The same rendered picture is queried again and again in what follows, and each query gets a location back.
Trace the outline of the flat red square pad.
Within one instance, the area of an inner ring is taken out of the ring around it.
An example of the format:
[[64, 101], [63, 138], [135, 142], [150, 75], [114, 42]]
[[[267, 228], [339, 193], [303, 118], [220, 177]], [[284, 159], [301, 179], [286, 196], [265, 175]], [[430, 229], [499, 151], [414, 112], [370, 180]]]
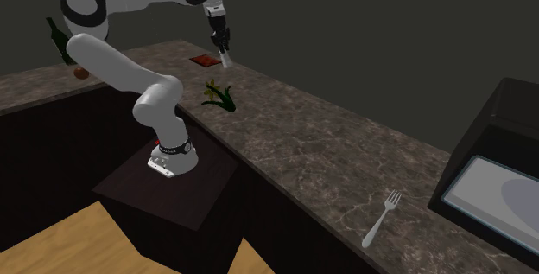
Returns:
[[203, 67], [211, 67], [221, 63], [221, 60], [216, 59], [208, 54], [192, 57], [190, 58], [190, 61]]

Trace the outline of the yellow flower with green leaves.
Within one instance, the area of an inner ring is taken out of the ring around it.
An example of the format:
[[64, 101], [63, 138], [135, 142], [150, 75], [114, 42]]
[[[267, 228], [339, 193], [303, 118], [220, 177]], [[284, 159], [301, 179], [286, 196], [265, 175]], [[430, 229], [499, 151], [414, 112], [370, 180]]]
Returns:
[[202, 105], [216, 105], [228, 112], [236, 111], [237, 107], [230, 95], [231, 86], [225, 88], [223, 92], [220, 91], [220, 87], [216, 86], [214, 80], [205, 83], [206, 90], [204, 94], [209, 98], [202, 102]]

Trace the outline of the dark green glass bottle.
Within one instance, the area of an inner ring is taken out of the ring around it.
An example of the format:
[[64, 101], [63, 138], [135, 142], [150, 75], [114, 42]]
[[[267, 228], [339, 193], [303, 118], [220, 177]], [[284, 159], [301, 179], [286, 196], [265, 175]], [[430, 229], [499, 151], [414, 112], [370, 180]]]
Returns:
[[51, 29], [51, 40], [58, 49], [60, 57], [62, 58], [64, 63], [68, 66], [76, 65], [76, 61], [67, 52], [67, 43], [69, 41], [69, 38], [57, 28], [52, 17], [47, 17], [46, 21], [48, 22], [48, 26]]

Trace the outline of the dark robot stand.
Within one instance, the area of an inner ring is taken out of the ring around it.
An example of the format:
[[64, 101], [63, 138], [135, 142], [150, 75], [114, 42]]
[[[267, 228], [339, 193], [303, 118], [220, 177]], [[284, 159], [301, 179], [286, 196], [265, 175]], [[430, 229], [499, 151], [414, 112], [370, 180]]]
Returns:
[[191, 114], [179, 110], [199, 157], [167, 178], [147, 143], [93, 191], [138, 252], [180, 274], [227, 274], [243, 238], [250, 166]]

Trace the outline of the silver fork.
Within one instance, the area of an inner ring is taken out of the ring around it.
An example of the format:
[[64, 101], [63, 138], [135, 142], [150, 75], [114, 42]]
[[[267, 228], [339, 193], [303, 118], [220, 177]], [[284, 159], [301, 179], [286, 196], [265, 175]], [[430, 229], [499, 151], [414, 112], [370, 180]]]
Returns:
[[391, 194], [387, 197], [387, 199], [384, 202], [384, 211], [377, 219], [376, 223], [372, 226], [370, 231], [365, 235], [365, 237], [362, 240], [362, 247], [367, 248], [371, 245], [372, 240], [376, 237], [377, 231], [379, 227], [381, 226], [382, 222], [384, 221], [385, 215], [391, 211], [394, 210], [400, 201], [402, 197], [402, 193], [396, 190], [393, 190]]

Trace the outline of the black microwave oven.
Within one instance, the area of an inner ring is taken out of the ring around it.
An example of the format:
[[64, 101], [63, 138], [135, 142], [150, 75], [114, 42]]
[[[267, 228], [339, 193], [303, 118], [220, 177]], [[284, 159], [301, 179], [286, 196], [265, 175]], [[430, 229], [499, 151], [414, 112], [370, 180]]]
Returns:
[[500, 80], [428, 208], [539, 271], [539, 84]]

